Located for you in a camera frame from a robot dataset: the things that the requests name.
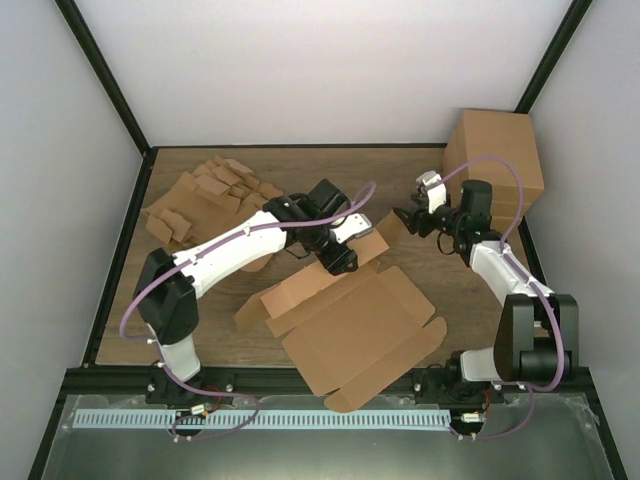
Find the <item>brown cardboard box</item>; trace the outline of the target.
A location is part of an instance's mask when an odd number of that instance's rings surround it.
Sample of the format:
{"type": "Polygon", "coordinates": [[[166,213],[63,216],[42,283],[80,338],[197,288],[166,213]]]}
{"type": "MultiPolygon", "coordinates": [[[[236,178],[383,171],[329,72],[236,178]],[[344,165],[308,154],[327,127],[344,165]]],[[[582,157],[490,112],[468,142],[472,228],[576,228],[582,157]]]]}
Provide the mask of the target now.
{"type": "Polygon", "coordinates": [[[363,407],[447,335],[445,319],[410,278],[397,266],[379,267],[379,256],[404,230],[389,213],[371,234],[350,242],[355,272],[333,276],[314,262],[252,295],[234,316],[241,333],[265,323],[334,412],[363,407]]]}

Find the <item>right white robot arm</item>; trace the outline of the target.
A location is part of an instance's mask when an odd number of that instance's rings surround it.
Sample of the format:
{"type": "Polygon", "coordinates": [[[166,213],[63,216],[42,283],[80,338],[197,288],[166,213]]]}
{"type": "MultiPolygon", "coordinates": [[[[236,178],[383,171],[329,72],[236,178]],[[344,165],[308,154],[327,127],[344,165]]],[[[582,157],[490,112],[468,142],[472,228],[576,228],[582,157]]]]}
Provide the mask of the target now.
{"type": "Polygon", "coordinates": [[[456,206],[449,204],[436,172],[426,172],[416,184],[413,206],[395,209],[396,216],[412,235],[425,238],[437,232],[450,237],[454,253],[484,280],[502,307],[493,346],[465,350],[448,361],[447,396],[468,402],[479,392],[480,382],[555,389],[579,363],[577,301],[536,279],[492,228],[489,183],[464,181],[456,206]]]}

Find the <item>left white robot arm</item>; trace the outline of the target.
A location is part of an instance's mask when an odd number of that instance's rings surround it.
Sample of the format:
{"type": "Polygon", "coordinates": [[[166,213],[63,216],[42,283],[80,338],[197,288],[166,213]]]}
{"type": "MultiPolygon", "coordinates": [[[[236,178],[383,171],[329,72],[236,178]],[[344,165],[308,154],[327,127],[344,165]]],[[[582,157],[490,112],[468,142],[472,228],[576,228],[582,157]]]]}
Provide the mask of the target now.
{"type": "Polygon", "coordinates": [[[151,252],[129,309],[139,312],[161,365],[173,374],[170,393],[184,404],[203,395],[193,332],[199,323],[198,300],[214,285],[293,244],[315,255],[334,276],[353,272],[358,255],[348,243],[371,229],[343,192],[323,179],[309,193],[268,200],[244,223],[204,244],[174,254],[151,252]]]}

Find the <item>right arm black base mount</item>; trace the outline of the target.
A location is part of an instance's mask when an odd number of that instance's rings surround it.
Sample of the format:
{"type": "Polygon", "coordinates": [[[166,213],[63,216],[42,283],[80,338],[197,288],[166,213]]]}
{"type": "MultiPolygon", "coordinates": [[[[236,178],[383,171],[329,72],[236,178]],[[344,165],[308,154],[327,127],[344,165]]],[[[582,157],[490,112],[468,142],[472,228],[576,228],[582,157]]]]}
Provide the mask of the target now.
{"type": "Polygon", "coordinates": [[[491,399],[489,382],[463,379],[462,353],[462,350],[454,351],[443,365],[432,363],[413,373],[415,395],[438,404],[483,404],[487,399],[491,399]]]}

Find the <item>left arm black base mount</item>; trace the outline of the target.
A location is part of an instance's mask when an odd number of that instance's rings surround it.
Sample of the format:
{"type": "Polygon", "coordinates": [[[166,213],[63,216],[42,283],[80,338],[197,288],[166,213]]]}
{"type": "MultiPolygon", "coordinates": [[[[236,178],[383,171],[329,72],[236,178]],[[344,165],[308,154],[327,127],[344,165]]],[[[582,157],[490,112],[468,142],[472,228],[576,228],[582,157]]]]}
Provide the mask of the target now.
{"type": "MultiPolygon", "coordinates": [[[[186,381],[186,384],[195,389],[226,392],[226,387],[229,384],[235,384],[236,376],[237,371],[232,368],[204,367],[192,379],[186,381]]],[[[216,400],[215,397],[203,396],[185,390],[171,380],[162,368],[157,366],[151,366],[148,369],[148,384],[154,387],[153,391],[147,393],[149,404],[191,405],[216,400]]]]}

